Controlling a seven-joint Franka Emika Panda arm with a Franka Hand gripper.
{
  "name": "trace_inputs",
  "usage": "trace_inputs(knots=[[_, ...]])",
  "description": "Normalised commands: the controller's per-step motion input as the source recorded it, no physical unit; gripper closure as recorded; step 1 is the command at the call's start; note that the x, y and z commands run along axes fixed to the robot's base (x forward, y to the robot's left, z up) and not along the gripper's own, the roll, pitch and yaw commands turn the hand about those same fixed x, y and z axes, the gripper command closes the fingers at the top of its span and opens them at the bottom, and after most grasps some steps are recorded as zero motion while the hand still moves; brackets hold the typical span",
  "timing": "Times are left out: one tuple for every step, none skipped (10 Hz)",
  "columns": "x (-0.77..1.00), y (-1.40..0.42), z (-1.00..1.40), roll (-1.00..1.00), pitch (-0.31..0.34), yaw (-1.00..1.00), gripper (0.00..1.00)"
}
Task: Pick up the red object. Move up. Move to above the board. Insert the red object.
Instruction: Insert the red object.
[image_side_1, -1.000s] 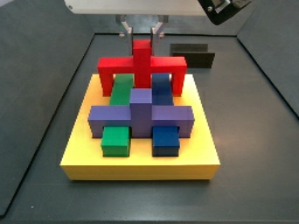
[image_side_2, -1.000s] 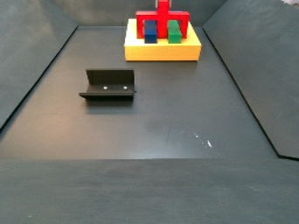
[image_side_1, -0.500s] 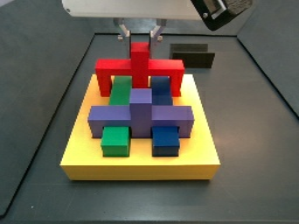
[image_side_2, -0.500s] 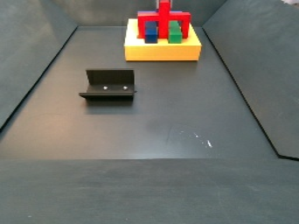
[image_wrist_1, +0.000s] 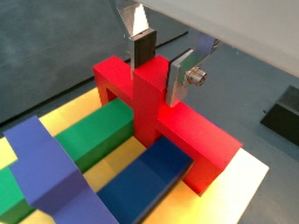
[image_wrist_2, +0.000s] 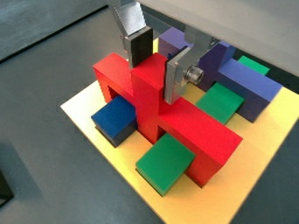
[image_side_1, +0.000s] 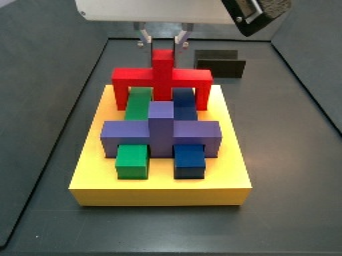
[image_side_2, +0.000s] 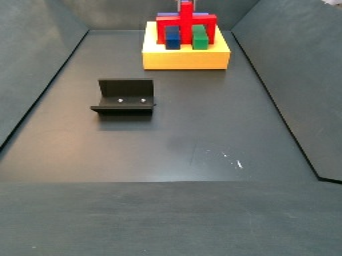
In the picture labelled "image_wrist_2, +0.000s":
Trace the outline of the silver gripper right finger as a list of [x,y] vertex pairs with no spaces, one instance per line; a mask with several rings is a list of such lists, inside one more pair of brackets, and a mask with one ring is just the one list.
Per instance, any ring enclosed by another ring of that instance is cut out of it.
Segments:
[[186,84],[200,83],[204,71],[198,67],[198,61],[218,40],[188,25],[184,31],[172,28],[162,39],[172,46],[164,51],[168,60],[164,69],[162,98],[168,104],[173,104],[182,96]]

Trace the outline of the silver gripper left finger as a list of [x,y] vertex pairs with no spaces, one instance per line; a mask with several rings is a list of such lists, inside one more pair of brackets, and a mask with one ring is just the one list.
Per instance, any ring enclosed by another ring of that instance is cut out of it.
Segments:
[[106,0],[121,41],[129,67],[134,68],[153,53],[153,29],[145,24],[141,5],[134,0]]

